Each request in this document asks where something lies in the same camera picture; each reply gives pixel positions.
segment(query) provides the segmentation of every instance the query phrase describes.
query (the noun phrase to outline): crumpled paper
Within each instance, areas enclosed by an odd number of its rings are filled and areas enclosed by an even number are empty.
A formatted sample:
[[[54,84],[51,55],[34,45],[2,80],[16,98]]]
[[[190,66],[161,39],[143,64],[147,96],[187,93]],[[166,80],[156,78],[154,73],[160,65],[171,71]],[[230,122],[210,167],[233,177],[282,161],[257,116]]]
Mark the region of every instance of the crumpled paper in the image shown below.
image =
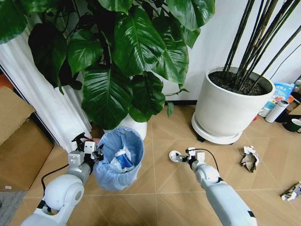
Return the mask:
[[[284,200],[293,200],[296,199],[301,194],[301,182],[292,186],[288,191],[282,194],[281,199]]]
[[[253,173],[259,165],[259,155],[253,149],[253,146],[244,146],[243,159],[241,160],[241,166],[245,166],[247,170]]]

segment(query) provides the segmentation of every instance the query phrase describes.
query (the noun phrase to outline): tiled floor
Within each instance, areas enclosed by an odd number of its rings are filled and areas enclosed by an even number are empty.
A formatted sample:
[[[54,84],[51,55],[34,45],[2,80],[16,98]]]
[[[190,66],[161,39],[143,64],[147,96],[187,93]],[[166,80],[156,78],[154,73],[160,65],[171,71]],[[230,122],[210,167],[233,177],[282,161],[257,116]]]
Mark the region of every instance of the tiled floor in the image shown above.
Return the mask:
[[[196,140],[190,120],[193,107],[175,107],[170,118],[164,109],[148,123],[145,156],[138,179],[121,192],[98,187],[94,176],[85,185],[85,195],[74,209],[69,226],[217,226],[219,219],[188,165],[172,163],[168,153],[184,152],[189,146],[207,148],[215,155],[222,178],[233,186],[254,212],[260,226],[301,226],[301,198],[284,202],[285,189],[301,180],[301,137],[281,124],[259,117],[233,145],[215,145]],[[255,173],[240,167],[239,149],[253,145],[261,163]],[[66,164],[67,154],[54,148],[32,188],[11,222],[20,225],[42,196],[42,175]],[[206,162],[214,166],[206,155]],[[62,170],[49,176],[46,183]]]

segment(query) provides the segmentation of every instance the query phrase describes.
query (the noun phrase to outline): baseboard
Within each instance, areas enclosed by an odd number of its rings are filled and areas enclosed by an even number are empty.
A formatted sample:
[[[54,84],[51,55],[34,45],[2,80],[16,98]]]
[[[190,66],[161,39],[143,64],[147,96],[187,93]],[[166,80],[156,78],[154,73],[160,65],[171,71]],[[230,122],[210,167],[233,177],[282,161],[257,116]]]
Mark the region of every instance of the baseboard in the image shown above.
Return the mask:
[[[168,100],[168,102],[172,102],[174,105],[196,105],[197,100]]]

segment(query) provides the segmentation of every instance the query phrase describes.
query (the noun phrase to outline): trash can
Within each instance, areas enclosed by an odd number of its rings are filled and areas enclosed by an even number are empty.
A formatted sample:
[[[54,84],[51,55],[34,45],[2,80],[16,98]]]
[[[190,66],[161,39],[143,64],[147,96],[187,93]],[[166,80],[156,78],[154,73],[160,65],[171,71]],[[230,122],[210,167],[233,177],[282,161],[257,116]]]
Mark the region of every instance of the trash can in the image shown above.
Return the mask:
[[[104,134],[98,146],[103,145],[103,161],[94,166],[94,175],[98,185],[105,190],[123,190],[136,179],[144,155],[143,140],[140,135],[128,127],[116,127]],[[115,154],[124,146],[130,152],[134,167],[123,173],[118,173],[110,163]]]

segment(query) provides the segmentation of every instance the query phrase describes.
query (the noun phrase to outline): white flower pot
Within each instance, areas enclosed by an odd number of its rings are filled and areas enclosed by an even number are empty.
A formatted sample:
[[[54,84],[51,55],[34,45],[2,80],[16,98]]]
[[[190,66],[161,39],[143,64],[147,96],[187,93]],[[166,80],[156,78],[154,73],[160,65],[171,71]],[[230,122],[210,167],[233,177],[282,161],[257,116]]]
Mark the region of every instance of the white flower pot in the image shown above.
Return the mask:
[[[225,90],[213,84],[208,75],[223,68],[210,70],[203,81],[196,105],[196,120],[208,133],[227,137],[242,132],[252,122],[258,112],[275,92],[275,86],[268,79],[261,79],[259,84],[268,92],[261,96],[247,96]],[[237,68],[230,68],[236,73]],[[251,79],[258,78],[252,73]]]
[[[129,114],[127,114],[127,116],[120,122],[118,126],[125,126],[136,130],[141,136],[142,140],[144,140],[146,137],[147,122],[136,122]]]

